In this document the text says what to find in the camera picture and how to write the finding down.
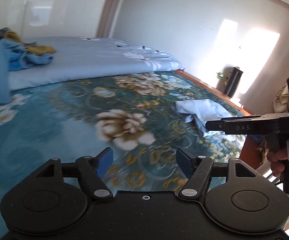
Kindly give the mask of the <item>person's right hand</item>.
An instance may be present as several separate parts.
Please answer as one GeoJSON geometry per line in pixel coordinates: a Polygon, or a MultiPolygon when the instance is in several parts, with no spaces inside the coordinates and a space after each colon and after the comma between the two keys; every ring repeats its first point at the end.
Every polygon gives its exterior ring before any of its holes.
{"type": "Polygon", "coordinates": [[[270,163],[270,169],[275,177],[280,177],[283,171],[285,170],[285,165],[283,161],[288,160],[288,152],[287,149],[281,149],[277,152],[273,152],[269,150],[266,158],[270,163]]]}

